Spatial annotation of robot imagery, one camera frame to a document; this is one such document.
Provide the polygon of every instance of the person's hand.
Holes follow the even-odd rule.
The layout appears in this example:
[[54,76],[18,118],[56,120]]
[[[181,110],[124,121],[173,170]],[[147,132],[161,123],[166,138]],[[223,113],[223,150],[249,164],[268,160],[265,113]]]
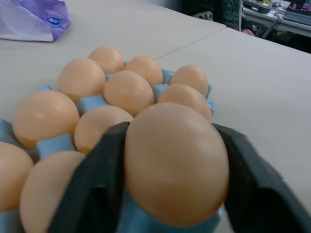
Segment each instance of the person's hand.
[[253,32],[252,32],[250,29],[248,29],[248,28],[243,29],[242,32],[245,33],[245,34],[247,34],[247,35],[255,36],[255,35],[253,34]]

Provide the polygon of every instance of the egg carton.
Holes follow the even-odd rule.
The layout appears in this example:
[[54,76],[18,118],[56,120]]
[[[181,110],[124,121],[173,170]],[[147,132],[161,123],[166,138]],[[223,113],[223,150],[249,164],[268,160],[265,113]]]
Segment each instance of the egg carton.
[[[161,96],[162,92],[169,86],[170,79],[173,76],[174,72],[163,69],[162,74],[163,84],[152,86],[156,102]],[[109,80],[112,75],[113,74],[107,74],[106,79]],[[208,98],[211,89],[212,86],[211,83],[209,83],[206,100],[208,101],[211,112],[213,114],[214,101]],[[44,90],[52,90],[52,88],[47,84],[40,87],[37,91]],[[80,101],[76,104],[80,116],[82,116],[84,113],[91,109],[103,105],[108,105],[108,103],[103,99],[102,95],[81,98]],[[63,134],[55,138],[39,141],[37,142],[34,150],[29,150],[21,145],[16,139],[13,133],[12,124],[2,118],[0,118],[0,141],[13,144],[25,150],[35,162],[59,151],[76,151],[73,143],[73,138],[70,134]],[[198,226],[188,229],[172,228],[155,221],[151,217],[148,217],[139,208],[139,206],[134,203],[130,195],[125,194],[124,196],[125,198],[123,200],[121,221],[119,223],[118,231],[116,233],[151,233],[154,232],[154,229],[157,229],[158,233],[212,233],[219,224],[221,218],[219,210],[214,217],[210,218],[209,220],[203,222]],[[0,233],[24,233],[19,218],[18,209],[0,213]]]

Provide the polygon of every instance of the table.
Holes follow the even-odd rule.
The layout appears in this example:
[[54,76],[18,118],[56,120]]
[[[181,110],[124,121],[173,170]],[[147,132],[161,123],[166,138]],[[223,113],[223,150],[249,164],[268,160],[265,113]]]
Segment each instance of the table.
[[247,135],[311,212],[310,54],[226,28],[158,61],[203,68],[213,122]]
[[[265,27],[269,28],[270,26],[272,26],[273,22],[275,22],[278,19],[278,17],[275,15],[275,11],[269,12],[267,14],[261,14],[256,9],[249,9],[244,7],[243,12],[245,18],[251,21],[256,26],[264,25]],[[311,37],[311,26],[285,20],[283,19],[284,15],[282,14],[279,14],[279,17],[280,23],[279,25],[276,25],[274,29],[283,32],[289,31],[292,33],[297,33]]]
[[223,28],[206,20],[137,0],[67,0],[72,25],[55,43],[0,40],[0,117],[12,118],[17,103],[38,87],[56,87],[63,66],[113,45],[127,60],[163,56]]

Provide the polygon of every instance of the dark clothing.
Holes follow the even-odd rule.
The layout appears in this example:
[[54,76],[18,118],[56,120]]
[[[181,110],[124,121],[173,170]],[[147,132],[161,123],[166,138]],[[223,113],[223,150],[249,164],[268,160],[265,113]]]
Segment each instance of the dark clothing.
[[207,13],[206,16],[200,15],[199,18],[210,19],[208,12],[212,14],[212,20],[225,24],[237,30],[249,28],[253,29],[252,24],[242,17],[241,0],[183,0],[183,13],[194,16],[199,13]]

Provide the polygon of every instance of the egg tray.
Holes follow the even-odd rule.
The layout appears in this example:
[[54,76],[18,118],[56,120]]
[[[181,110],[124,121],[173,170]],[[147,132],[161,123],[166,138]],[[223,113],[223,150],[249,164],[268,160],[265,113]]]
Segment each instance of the egg tray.
[[[161,96],[162,92],[169,86],[170,79],[173,76],[174,72],[163,69],[162,74],[163,84],[152,86],[156,102],[158,101],[158,98]],[[106,79],[109,80],[112,76],[113,74],[107,74]],[[214,114],[214,101],[212,99],[208,99],[211,89],[212,86],[211,83],[209,83],[206,99],[208,101],[212,114]],[[52,90],[52,88],[49,85],[44,85],[40,87],[37,91],[44,90]],[[80,101],[76,104],[80,116],[93,108],[103,105],[108,105],[108,103],[103,99],[102,95],[81,98]],[[25,150],[35,162],[59,151],[76,151],[76,148],[73,144],[73,138],[70,134],[63,134],[55,138],[39,141],[37,142],[36,148],[34,150],[27,149],[26,147],[21,145],[16,139],[13,133],[12,124],[2,118],[0,118],[0,141],[13,144]],[[154,227],[160,229],[160,233],[212,233],[215,227],[218,225],[219,220],[220,212],[218,212],[215,217],[210,218],[208,221],[203,222],[199,226],[196,226],[195,229],[171,228],[157,223],[154,219],[148,217],[137,205],[135,205],[129,195],[125,195],[121,221],[119,223],[119,229],[117,233],[148,233],[152,232],[152,228]],[[0,213],[0,233],[23,232],[24,230],[21,225],[18,209]]]

